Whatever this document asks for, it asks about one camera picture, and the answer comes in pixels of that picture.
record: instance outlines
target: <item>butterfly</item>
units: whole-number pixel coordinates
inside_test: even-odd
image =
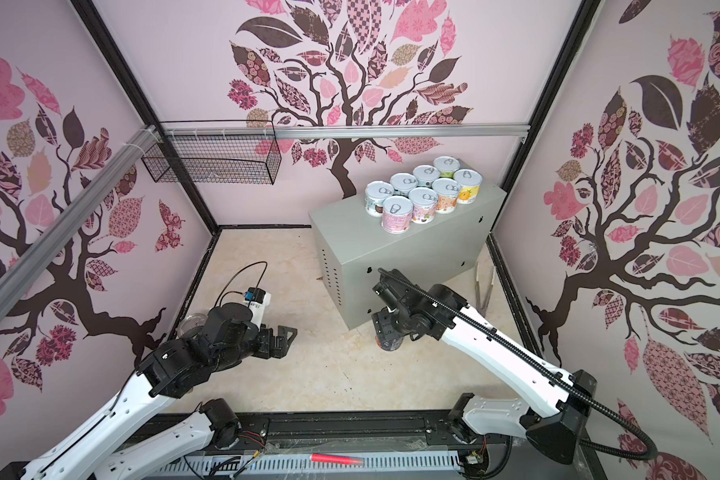
[[[163,230],[163,233],[157,237],[155,252],[165,250],[169,246],[176,248],[181,245],[181,236],[179,236],[176,231],[181,228],[182,222],[186,221],[182,220],[178,214],[172,214],[170,208],[168,208],[162,200],[160,200],[160,216],[163,217],[163,223],[166,225],[166,228]]]

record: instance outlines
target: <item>tree mural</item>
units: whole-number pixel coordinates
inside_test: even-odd
[[[720,414],[720,327],[714,317],[692,319],[683,307],[720,307],[714,289],[720,285],[720,12],[708,15],[714,25],[708,55],[692,38],[670,40],[668,61],[678,83],[658,74],[637,78],[631,83],[641,90],[641,106],[628,107],[619,89],[596,134],[591,124],[574,133],[574,158],[544,194],[561,220],[552,237],[560,239],[566,278],[552,310],[527,299],[541,320],[542,345],[547,338],[562,363],[558,329],[579,294],[594,290],[592,308],[604,307],[606,329],[624,319],[630,370],[639,368],[642,348],[656,390],[707,436],[704,391]],[[635,317],[642,317],[645,336]],[[675,347],[706,352],[678,353],[657,340],[658,332]]]
[[[0,120],[24,116],[18,106],[26,93],[10,80],[11,67],[0,58]],[[27,74],[22,74],[22,80],[35,97],[37,110],[8,130],[5,144],[10,155],[0,149],[0,278],[28,250],[33,238],[71,204],[71,187],[79,182],[85,188],[90,183],[84,171],[102,168],[112,155],[105,128],[86,140],[74,108],[62,117],[58,100],[45,85]],[[59,169],[54,170],[52,163]],[[58,171],[64,172],[63,179],[54,181]],[[39,280],[36,285],[44,286],[19,300],[9,312],[9,319],[20,321],[8,322],[15,326],[0,329],[0,336],[14,336],[3,358],[8,357],[13,376],[21,382],[42,391],[42,369],[70,358],[83,333],[80,326],[87,336],[111,333],[127,337],[134,364],[145,349],[154,349],[162,339],[151,333],[164,309],[139,324],[134,318],[112,316],[94,307],[94,296],[106,292],[102,279],[117,273],[106,258],[128,254],[136,246],[128,236],[139,223],[144,198],[128,197],[135,184],[136,168],[131,168],[48,265],[51,282]],[[155,205],[155,213],[158,211],[166,229],[155,248],[175,248],[182,220],[162,201]],[[114,240],[99,243],[107,237]]]
[[[250,110],[249,126],[262,125],[259,122],[270,115],[279,126],[459,124],[471,110],[451,105],[467,84],[445,83],[458,62],[458,58],[446,58],[456,40],[456,27],[449,15],[441,24],[437,20],[446,10],[445,0],[434,0],[431,5],[428,0],[346,0],[344,23],[337,21],[342,0],[295,0],[286,2],[288,12],[279,0],[246,2],[263,14],[288,15],[296,26],[261,16],[237,29],[271,47],[255,50],[231,42],[235,62],[253,86],[233,80],[228,96]],[[389,40],[379,38],[388,21],[382,15],[383,3],[392,12],[389,21],[397,16]],[[395,9],[402,7],[396,14]],[[424,39],[436,32],[436,38]],[[402,44],[389,55],[388,44],[401,37],[413,43]],[[283,59],[283,49],[295,45],[303,52]],[[443,59],[435,62],[441,55]],[[274,109],[254,108],[264,100],[274,104]],[[427,108],[420,108],[420,102]],[[441,104],[448,106],[437,108]],[[301,159],[313,168],[330,164],[345,198],[356,193],[346,168],[350,158],[375,162],[380,150],[402,162],[400,153],[420,154],[439,145],[431,137],[397,138],[393,144],[394,148],[374,138],[278,142],[280,151],[290,150],[294,164]],[[257,152],[266,155],[269,146],[264,141]]]

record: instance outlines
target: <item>pink wall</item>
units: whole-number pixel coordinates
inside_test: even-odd
[[[68,2],[0,2],[0,275],[139,128]],[[0,324],[0,468],[115,393],[169,328],[209,238],[182,189],[136,164]]]
[[[330,10],[323,9],[321,5],[325,4],[335,5],[338,14],[334,17]],[[432,118],[437,118],[435,112],[452,107],[455,114],[445,111],[444,118],[450,116],[457,122],[526,122],[578,4],[576,0],[335,0],[323,3],[241,0],[189,6],[177,1],[133,4],[116,0],[98,2],[97,6],[163,120],[244,119],[261,114],[273,115],[275,122],[290,117],[289,125],[329,125],[352,124],[360,107],[363,123],[386,124],[385,112],[404,114],[412,101],[418,104],[414,109],[416,115],[430,112]],[[372,20],[378,20],[378,23],[372,22],[373,26],[367,31],[353,27],[360,24],[353,23],[353,19],[358,18],[358,12],[364,8]],[[294,36],[289,41],[287,36],[262,35],[256,26],[262,19],[281,22],[278,25],[291,28],[300,41],[293,43]],[[327,40],[305,33],[310,22],[317,25],[321,34],[325,28]],[[337,73],[333,73],[325,59],[307,64],[304,57],[299,57],[304,52],[327,56],[329,47],[336,48],[345,24],[352,44],[361,47],[356,51],[357,62],[334,55],[331,65]],[[230,47],[230,42],[239,45],[237,50]],[[415,79],[421,82],[415,90],[436,84],[442,84],[442,88],[450,85],[450,96],[433,96],[426,91],[417,94],[412,89],[414,74],[419,72],[418,58],[435,43],[432,59]],[[247,72],[249,68],[245,64],[248,53],[244,48],[255,50],[252,53],[255,60],[251,63],[256,68],[266,67],[259,81],[271,88],[260,91],[253,80],[255,75],[247,78],[241,72],[239,62],[244,63]],[[268,51],[263,53],[262,48],[268,48],[277,56]],[[403,54],[406,48],[411,49],[407,57]],[[384,63],[376,62],[380,59],[384,59],[384,67],[376,68]],[[364,84],[360,69],[369,66],[380,73],[376,78],[369,75]],[[289,78],[287,72],[281,70],[284,68],[298,68],[303,72],[309,69],[318,75],[312,82],[315,91],[310,91],[308,78],[299,80],[293,70]],[[352,70],[358,73],[358,78],[353,79]],[[341,92],[339,78],[348,86],[347,95]],[[239,85],[240,90],[231,86],[231,82]],[[290,88],[297,93],[283,92]],[[335,92],[338,95],[331,107],[317,115],[317,101],[325,106]],[[385,101],[384,110],[369,120],[369,112],[380,105],[380,98],[374,98],[374,93],[391,96]],[[279,96],[280,105],[272,98],[274,94]],[[304,104],[299,103],[299,95],[303,95]],[[398,96],[399,100],[390,109],[390,103]],[[336,111],[335,119],[331,118],[329,114],[338,104],[342,104],[342,109]],[[402,123],[414,121],[408,118]],[[316,148],[317,152],[326,153],[326,162],[313,161],[314,168],[303,160],[294,164],[292,142],[283,142],[282,166],[274,186],[199,184],[199,188],[221,224],[305,224],[311,209],[339,200],[353,190],[362,192],[369,181],[411,171],[416,165],[431,162],[442,154],[463,158],[487,180],[499,182],[517,139],[438,138],[428,139],[429,144],[417,147],[384,138],[376,141],[378,146],[367,141],[362,144],[364,151],[374,152],[375,161],[364,157],[359,162],[353,153],[356,146],[345,148],[342,144],[334,157],[330,155],[328,140],[321,140],[317,145],[303,144],[302,151]],[[394,158],[401,159],[402,164],[395,163]],[[256,212],[237,207],[254,198],[259,204]]]
[[[608,478],[720,478],[720,0],[606,2],[497,235],[547,359],[662,452]]]

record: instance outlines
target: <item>can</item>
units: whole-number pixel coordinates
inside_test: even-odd
[[[413,168],[413,176],[418,180],[419,187],[431,187],[432,182],[440,178],[440,170],[431,165],[419,165]]]
[[[440,170],[442,178],[453,178],[454,172],[460,168],[460,165],[453,157],[437,157],[434,159],[434,167]]]
[[[469,168],[462,168],[456,171],[454,180],[456,180],[461,187],[458,200],[456,201],[460,204],[471,204],[474,202],[474,199],[480,191],[480,184],[483,183],[483,176]]]
[[[371,182],[365,187],[365,211],[370,216],[382,216],[384,200],[393,194],[394,188],[387,182]]]
[[[456,199],[458,198],[461,187],[456,180],[452,178],[438,178],[432,182],[432,190],[438,193],[439,214],[450,214],[456,209]]]
[[[393,195],[384,200],[382,228],[390,234],[402,234],[411,225],[413,203],[401,196]]]
[[[434,211],[438,207],[438,194],[432,188],[416,187],[408,194],[413,203],[413,217],[411,221],[417,224],[426,224],[434,218]]]
[[[418,186],[418,180],[411,174],[394,174],[389,183],[394,187],[394,194],[403,197],[407,197],[408,192]]]

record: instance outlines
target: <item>black cable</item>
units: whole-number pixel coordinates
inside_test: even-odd
[[[200,480],[206,480],[206,478],[203,477],[201,474],[195,472],[195,469],[192,468],[192,465],[190,465],[190,461],[186,459],[186,455],[182,456],[182,458],[184,459],[184,463],[186,464],[186,466],[190,467],[190,470],[192,470],[192,473],[195,474],[196,477],[198,477]]]
[[[227,288],[228,286],[230,286],[230,284],[232,283],[232,281],[233,281],[235,278],[237,278],[237,276],[238,276],[239,274],[241,274],[245,269],[248,269],[248,268],[250,268],[250,267],[252,267],[252,266],[254,266],[254,265],[259,265],[259,264],[264,264],[264,271],[262,272],[261,276],[259,277],[259,282],[261,282],[261,281],[262,281],[262,276],[264,276],[264,272],[266,272],[266,268],[267,268],[267,266],[268,266],[269,264],[268,264],[267,262],[265,262],[265,261],[262,260],[262,261],[260,261],[260,262],[254,262],[254,263],[252,263],[252,264],[250,264],[250,265],[245,265],[243,268],[241,268],[240,270],[238,270],[236,274],[232,275],[232,278],[230,278],[230,281],[227,282],[226,285],[224,285],[224,288],[221,289],[221,292],[219,292],[219,296],[216,298],[216,302],[214,302],[213,305],[214,305],[214,306],[219,306],[219,302],[221,301],[222,295],[224,294],[226,288]]]
[[[378,269],[378,272],[382,274],[383,276],[388,276],[389,278],[392,278],[396,282],[399,282],[406,286],[407,288],[419,293],[420,295],[423,295],[425,298],[431,300],[432,302],[436,302],[438,306],[443,307],[445,310],[447,310],[450,313],[453,313],[455,316],[462,319],[464,322],[466,322],[468,325],[472,326],[476,330],[479,330],[483,334],[486,335],[487,338],[490,340],[496,341],[499,345],[504,347],[505,349],[509,350],[510,352],[514,353],[516,356],[518,356],[521,360],[526,362],[528,365],[532,366],[538,373],[540,373],[542,376],[547,378],[553,385],[558,386],[559,388],[565,390],[568,395],[574,396],[590,406],[591,408],[597,410],[598,412],[602,413],[606,417],[608,417],[613,422],[619,424],[624,429],[628,430],[629,432],[632,432],[634,436],[638,437],[643,444],[646,446],[646,450],[644,452],[629,452],[627,450],[622,450],[620,448],[614,448],[609,447],[606,445],[602,445],[600,443],[595,443],[590,440],[587,440],[585,438],[579,440],[579,444],[585,447],[592,448],[593,450],[597,450],[598,452],[606,453],[608,455],[622,457],[622,458],[628,458],[630,460],[641,460],[644,462],[647,462],[649,460],[653,460],[656,456],[659,455],[659,450],[656,448],[656,444],[653,443],[653,440],[651,437],[649,437],[647,434],[643,432],[640,428],[637,426],[634,426],[632,422],[628,422],[624,418],[622,418],[618,413],[614,412],[610,408],[606,407],[602,403],[598,402],[594,398],[584,394],[583,392],[580,392],[575,387],[568,385],[563,380],[557,378],[552,372],[544,368],[541,364],[539,364],[536,360],[528,356],[526,352],[523,350],[517,348],[512,342],[506,340],[501,335],[498,335],[496,333],[496,330],[490,330],[486,326],[480,324],[479,322],[476,322],[463,314],[462,312],[457,312],[456,310],[452,309],[450,306],[443,304],[440,299],[430,295],[427,292],[424,292],[419,286],[416,286],[407,280],[404,280],[402,278],[399,278],[396,275],[390,274],[383,268]]]
[[[461,473],[461,476],[464,478],[467,478],[468,480],[488,480],[489,478],[493,478],[496,475],[500,474],[501,471],[504,470],[504,467],[506,467],[507,464],[509,463],[509,455],[512,452],[512,437],[507,436],[507,439],[504,440],[504,444],[507,446],[504,449],[504,456],[501,457],[501,461],[493,470],[491,470],[490,472],[486,472],[484,474],[480,474],[477,472],[470,473],[468,470],[469,466],[467,464],[467,465],[463,465],[464,473]]]
[[[112,406],[107,410],[107,413],[105,413],[104,416],[102,416],[101,418],[99,418],[99,420],[98,420],[95,424],[93,424],[92,427],[88,428],[88,430],[86,431],[86,433],[84,433],[84,434],[83,434],[82,436],[80,436],[77,440],[75,440],[74,442],[72,442],[72,445],[66,447],[62,453],[60,453],[59,455],[56,456],[56,458],[54,458],[53,460],[51,460],[48,465],[42,467],[42,468],[40,469],[40,473],[45,472],[45,471],[48,469],[48,467],[50,467],[50,466],[52,466],[53,464],[55,464],[56,461],[57,461],[59,458],[61,458],[65,453],[67,453],[69,450],[71,450],[72,447],[76,446],[77,443],[80,442],[80,440],[82,440],[83,438],[85,438],[86,435],[88,435],[89,433],[91,433],[91,432],[94,430],[94,428],[98,427],[99,424],[104,421],[104,419],[109,415],[109,412],[112,412],[112,410],[114,410],[115,405],[117,405],[117,401],[120,400],[120,396],[123,395],[123,390],[125,389],[125,386],[128,385],[128,380],[130,380],[130,378],[131,378],[132,376],[134,376],[135,373],[136,373],[136,369],[134,368],[133,370],[131,370],[130,374],[128,375],[128,378],[125,379],[125,383],[124,383],[123,386],[120,388],[120,390],[118,391],[117,395],[115,395],[115,401],[112,402]]]
[[[223,304],[224,304],[224,297],[226,297],[226,296],[229,295],[230,293],[237,293],[238,295],[242,295],[242,296],[245,296],[245,295],[246,295],[245,293],[243,293],[243,292],[238,292],[237,290],[230,290],[229,292],[224,293],[223,295],[221,295],[221,300],[219,300],[219,305],[223,305]]]

